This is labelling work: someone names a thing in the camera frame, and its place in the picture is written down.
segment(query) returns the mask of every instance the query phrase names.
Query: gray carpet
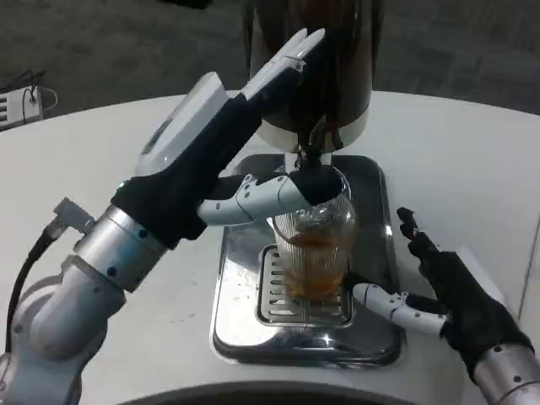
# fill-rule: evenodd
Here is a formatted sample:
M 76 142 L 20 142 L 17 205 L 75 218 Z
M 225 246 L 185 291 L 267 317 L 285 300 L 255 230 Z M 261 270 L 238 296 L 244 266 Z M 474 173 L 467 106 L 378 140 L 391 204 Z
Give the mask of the gray carpet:
M 0 0 L 0 83 L 46 69 L 52 115 L 185 93 L 211 70 L 238 88 L 240 7 Z M 538 0 L 387 0 L 375 88 L 540 114 L 539 16 Z

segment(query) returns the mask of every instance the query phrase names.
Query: white tabletop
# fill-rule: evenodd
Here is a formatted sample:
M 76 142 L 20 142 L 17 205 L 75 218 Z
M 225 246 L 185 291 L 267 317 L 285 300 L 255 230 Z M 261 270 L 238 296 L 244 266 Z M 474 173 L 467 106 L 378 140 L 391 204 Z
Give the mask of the white tabletop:
M 0 133 L 0 296 L 7 301 L 56 204 L 67 196 L 101 214 L 178 100 L 114 105 Z M 392 212 L 411 208 L 443 246 L 467 246 L 516 311 L 540 212 L 539 130 L 539 117 L 516 111 L 375 92 L 365 134 L 340 153 L 376 160 L 386 173 Z M 275 151 L 254 137 L 233 164 L 248 154 Z M 429 292 L 397 235 L 397 221 L 392 226 L 403 288 Z M 70 232 L 57 242 L 30 280 L 58 273 L 76 239 Z M 402 357 L 380 370 L 246 366 L 218 359 L 208 334 L 220 240 L 221 229 L 208 229 L 200 240 L 182 242 L 128 297 L 84 372 L 82 404 L 253 379 L 320 381 L 424 404 L 462 399 L 457 356 L 445 343 L 411 333 Z M 7 302 L 0 305 L 0 319 L 6 309 Z

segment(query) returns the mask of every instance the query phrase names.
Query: robotic arm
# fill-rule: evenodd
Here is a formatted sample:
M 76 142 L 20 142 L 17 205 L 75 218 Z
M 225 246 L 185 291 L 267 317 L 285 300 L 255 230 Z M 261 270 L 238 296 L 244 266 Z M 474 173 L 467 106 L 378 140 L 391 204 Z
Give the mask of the robotic arm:
M 302 77 L 303 59 L 324 30 L 294 35 L 234 97 L 218 76 L 202 77 L 145 146 L 135 176 L 116 190 L 94 221 L 65 199 L 29 254 L 8 310 L 6 353 L 0 357 L 0 403 L 78 403 L 84 366 L 99 350 L 108 319 L 181 239 L 208 225 L 265 219 L 334 198 L 342 190 L 330 166 L 291 174 L 219 178 Z M 30 286 L 32 264 L 63 231 L 84 236 L 62 272 Z
M 539 404 L 540 363 L 489 275 L 469 251 L 441 251 L 412 211 L 400 208 L 397 215 L 438 301 L 368 283 L 354 286 L 354 297 L 401 327 L 444 338 L 490 405 Z

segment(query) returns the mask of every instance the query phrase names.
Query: drip tray grate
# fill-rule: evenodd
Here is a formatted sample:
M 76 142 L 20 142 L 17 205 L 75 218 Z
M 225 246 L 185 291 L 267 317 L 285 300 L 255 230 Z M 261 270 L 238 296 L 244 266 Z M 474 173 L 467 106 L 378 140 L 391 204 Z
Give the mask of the drip tray grate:
M 258 311 L 263 323 L 283 326 L 335 327 L 351 319 L 352 297 L 339 290 L 324 300 L 304 300 L 288 294 L 278 248 L 262 251 Z

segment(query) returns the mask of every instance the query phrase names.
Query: stainless steel drip tray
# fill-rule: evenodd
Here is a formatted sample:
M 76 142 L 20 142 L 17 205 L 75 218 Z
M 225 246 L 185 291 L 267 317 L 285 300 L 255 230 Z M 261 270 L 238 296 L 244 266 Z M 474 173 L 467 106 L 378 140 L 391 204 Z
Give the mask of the stainless steel drip tray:
M 237 174 L 277 170 L 278 154 L 248 156 Z M 359 218 L 348 271 L 397 289 L 384 176 L 361 156 L 334 156 L 347 178 Z M 278 292 L 283 270 L 266 221 L 227 227 L 219 265 L 212 340 L 223 356 L 247 363 L 387 365 L 400 351 L 400 333 L 389 322 L 340 291 L 323 305 Z

